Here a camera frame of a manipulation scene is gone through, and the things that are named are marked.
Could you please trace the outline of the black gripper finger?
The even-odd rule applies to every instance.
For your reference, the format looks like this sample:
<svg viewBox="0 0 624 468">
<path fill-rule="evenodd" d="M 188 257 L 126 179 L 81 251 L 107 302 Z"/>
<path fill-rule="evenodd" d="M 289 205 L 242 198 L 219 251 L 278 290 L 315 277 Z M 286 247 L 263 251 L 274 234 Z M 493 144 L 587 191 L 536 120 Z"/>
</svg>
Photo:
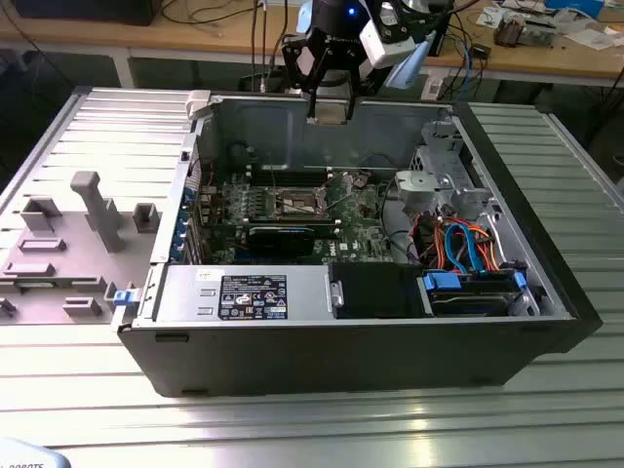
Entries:
<svg viewBox="0 0 624 468">
<path fill-rule="evenodd" d="M 308 37 L 302 34 L 285 37 L 282 41 L 282 54 L 291 87 L 308 95 L 306 119 L 309 123 L 314 123 L 320 83 L 318 77 L 320 60 L 313 51 Z"/>
<path fill-rule="evenodd" d="M 348 106 L 346 111 L 346 120 L 352 119 L 357 98 L 361 95 L 361 81 L 358 67 L 349 70 L 347 77 L 348 85 Z"/>
</svg>

